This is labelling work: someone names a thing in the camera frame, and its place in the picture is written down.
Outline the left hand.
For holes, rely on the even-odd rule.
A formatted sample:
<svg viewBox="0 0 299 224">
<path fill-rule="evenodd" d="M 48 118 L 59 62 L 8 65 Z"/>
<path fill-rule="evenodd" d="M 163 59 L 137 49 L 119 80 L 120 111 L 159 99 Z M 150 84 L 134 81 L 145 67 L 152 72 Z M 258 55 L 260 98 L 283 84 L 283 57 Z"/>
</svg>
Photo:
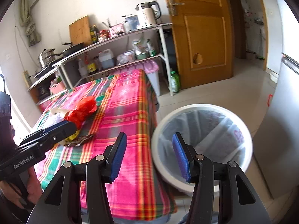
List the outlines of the left hand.
<svg viewBox="0 0 299 224">
<path fill-rule="evenodd" d="M 43 191 L 41 189 L 41 184 L 40 181 L 38 180 L 38 177 L 36 175 L 36 172 L 34 170 L 34 167 L 31 167 L 28 169 L 28 182 L 27 182 L 27 192 L 28 192 L 28 197 L 27 200 L 33 204 L 37 204 L 38 200 L 40 199 Z M 24 209 L 24 206 L 20 202 L 21 197 L 17 194 L 20 193 L 19 189 L 12 185 L 16 190 L 13 190 L 11 186 L 6 182 L 6 181 L 1 181 L 1 190 L 10 202 L 15 204 L 21 209 Z"/>
</svg>

